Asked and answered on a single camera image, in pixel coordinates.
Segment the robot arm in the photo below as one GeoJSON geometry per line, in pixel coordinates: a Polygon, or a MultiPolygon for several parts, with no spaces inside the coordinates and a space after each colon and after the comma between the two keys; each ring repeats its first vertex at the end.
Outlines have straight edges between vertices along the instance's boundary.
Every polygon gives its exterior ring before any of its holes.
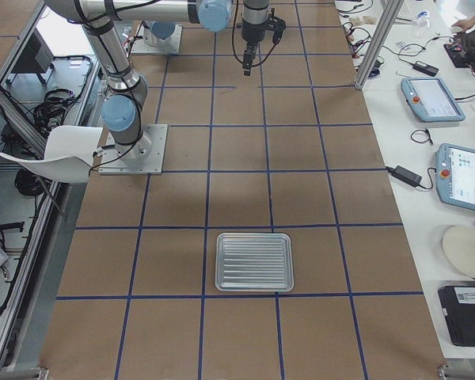
{"type": "MultiPolygon", "coordinates": [[[[166,14],[142,15],[142,21],[148,21],[150,24],[160,24],[169,30],[175,28],[175,24],[181,19],[177,16],[178,12],[173,8],[179,2],[161,1],[156,7],[162,10],[169,7],[166,14]]],[[[239,10],[238,1],[183,1],[182,9],[185,11],[186,18],[193,24],[202,25],[210,32],[221,32],[229,24],[237,22],[236,18],[239,10]]],[[[268,1],[244,1],[242,9],[241,37],[246,42],[242,57],[236,60],[242,65],[243,74],[249,76],[254,67],[262,65],[262,62],[255,63],[257,48],[264,39],[267,31],[273,32],[272,45],[276,46],[282,39],[285,29],[285,22],[277,18],[274,12],[268,8],[268,1]]]]}
{"type": "Polygon", "coordinates": [[[146,83],[131,68],[114,27],[116,21],[190,22],[219,32],[228,25],[232,14],[231,1],[46,1],[45,4],[84,28],[111,92],[135,101],[146,98],[146,83]]]}

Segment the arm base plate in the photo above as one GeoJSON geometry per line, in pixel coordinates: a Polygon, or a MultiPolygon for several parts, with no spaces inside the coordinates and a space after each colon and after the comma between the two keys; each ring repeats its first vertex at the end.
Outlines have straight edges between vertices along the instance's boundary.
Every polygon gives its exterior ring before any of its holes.
{"type": "Polygon", "coordinates": [[[167,124],[147,124],[142,138],[128,151],[128,147],[116,144],[112,134],[107,135],[106,144],[114,145],[104,150],[97,169],[102,175],[140,175],[162,173],[165,146],[168,135],[167,124]]]}
{"type": "Polygon", "coordinates": [[[168,28],[151,28],[141,24],[131,45],[133,55],[178,55],[181,46],[182,26],[168,23],[168,28]]]}

